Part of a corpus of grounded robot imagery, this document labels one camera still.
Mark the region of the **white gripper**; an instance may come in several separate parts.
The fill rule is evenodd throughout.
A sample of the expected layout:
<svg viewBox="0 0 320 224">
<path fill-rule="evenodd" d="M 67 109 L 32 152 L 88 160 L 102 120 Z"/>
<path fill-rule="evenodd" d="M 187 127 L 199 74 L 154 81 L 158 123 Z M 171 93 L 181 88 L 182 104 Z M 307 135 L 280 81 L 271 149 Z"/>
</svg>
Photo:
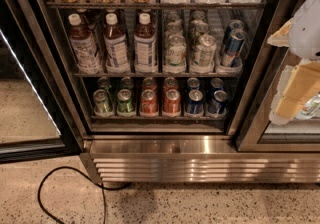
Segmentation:
<svg viewBox="0 0 320 224">
<path fill-rule="evenodd" d="M 320 60 L 320 0 L 306 0 L 267 43 L 288 47 L 302 59 Z M 301 61 L 286 65 L 280 75 L 277 91 L 271 103 L 269 120 L 285 125 L 320 91 L 320 62 Z"/>
</svg>

